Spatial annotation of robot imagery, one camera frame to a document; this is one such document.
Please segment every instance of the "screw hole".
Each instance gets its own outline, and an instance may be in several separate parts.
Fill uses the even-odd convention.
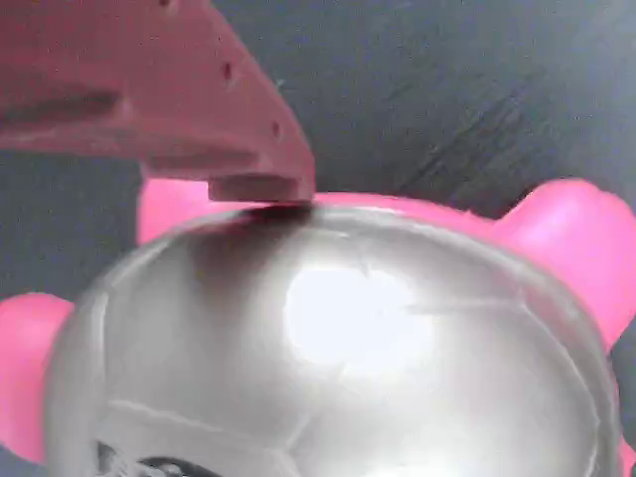
[[[157,0],[157,2],[167,13],[174,14],[177,12],[178,0]]]
[[[282,139],[282,126],[278,121],[274,121],[271,123],[271,134],[277,141],[280,141]]]
[[[232,63],[226,62],[223,63],[223,67],[221,69],[221,73],[223,75],[223,79],[226,83],[231,83],[235,78],[235,67]]]

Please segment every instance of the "dark gray surface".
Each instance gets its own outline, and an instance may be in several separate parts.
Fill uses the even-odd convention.
[[[300,117],[321,190],[493,216],[545,179],[577,175],[636,205],[633,2],[217,5]],[[0,155],[0,296],[76,297],[132,246],[136,184],[130,165]],[[636,327],[614,353],[632,442],[634,344]],[[28,475],[14,465],[0,456],[2,475]]]

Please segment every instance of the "pink bracket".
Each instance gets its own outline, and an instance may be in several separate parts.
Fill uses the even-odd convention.
[[[209,0],[5,0],[0,148],[142,161],[217,200],[305,201],[311,151]]]

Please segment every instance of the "black label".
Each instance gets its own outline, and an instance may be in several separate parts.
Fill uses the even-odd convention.
[[[111,446],[97,443],[97,477],[219,477],[218,474],[175,457],[148,457],[127,462]]]

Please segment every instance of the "metallic surface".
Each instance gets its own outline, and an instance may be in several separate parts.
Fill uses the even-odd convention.
[[[48,464],[95,475],[106,442],[222,477],[613,477],[615,398],[591,321],[525,262],[380,210],[272,208],[152,242],[84,298]]]

